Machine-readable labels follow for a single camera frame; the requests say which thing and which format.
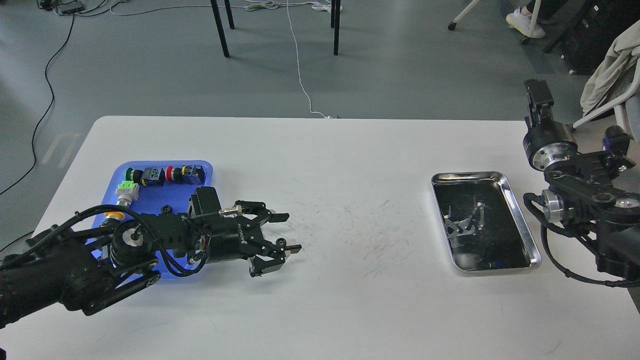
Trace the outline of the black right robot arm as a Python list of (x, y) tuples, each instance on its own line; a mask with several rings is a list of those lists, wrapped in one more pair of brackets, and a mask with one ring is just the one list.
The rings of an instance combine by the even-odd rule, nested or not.
[[(529, 116), (523, 148), (531, 168), (544, 174), (548, 189), (523, 195), (526, 209), (541, 224), (542, 246), (568, 278), (606, 287), (639, 285), (639, 194), (614, 187), (627, 157), (630, 136), (619, 125), (606, 129), (603, 148), (580, 153), (567, 124), (555, 121), (554, 99), (545, 80), (524, 82)], [(547, 231), (577, 239), (594, 255), (599, 272), (617, 280), (594, 280), (565, 268), (552, 255)]]

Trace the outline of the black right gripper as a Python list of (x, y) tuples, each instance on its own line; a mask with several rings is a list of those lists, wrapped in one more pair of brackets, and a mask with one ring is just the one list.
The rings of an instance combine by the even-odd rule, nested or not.
[(529, 116), (525, 118), (530, 128), (523, 137), (523, 148), (530, 167), (544, 171), (547, 167), (578, 155), (571, 127), (553, 121), (553, 94), (546, 80), (528, 79), (524, 86), (528, 96)]

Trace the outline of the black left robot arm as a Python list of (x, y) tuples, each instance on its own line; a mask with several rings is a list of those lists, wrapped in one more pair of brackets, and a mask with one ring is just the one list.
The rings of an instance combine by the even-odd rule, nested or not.
[(1, 262), (1, 326), (59, 303), (91, 316), (154, 285), (162, 262), (176, 277), (192, 276), (205, 264), (248, 260), (259, 277), (281, 269), (302, 250), (283, 238), (265, 239), (265, 223), (283, 223), (262, 202), (237, 201), (234, 207), (192, 203), (187, 212), (162, 214), (127, 210), (131, 219), (73, 231), (73, 225), (108, 210), (98, 205), (76, 212), (29, 240), (29, 248)]

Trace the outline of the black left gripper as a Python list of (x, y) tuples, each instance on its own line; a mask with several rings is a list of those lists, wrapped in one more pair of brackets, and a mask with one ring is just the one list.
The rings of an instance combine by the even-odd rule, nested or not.
[(278, 271), (290, 255), (302, 250), (301, 244), (281, 247), (269, 241), (261, 247), (250, 238), (256, 236), (255, 227), (265, 223), (285, 223), (290, 214), (276, 213), (263, 202), (235, 201), (234, 205), (241, 209), (241, 214), (235, 219), (209, 219), (205, 223), (206, 232), (210, 235), (206, 264), (248, 259), (249, 275), (261, 277)]

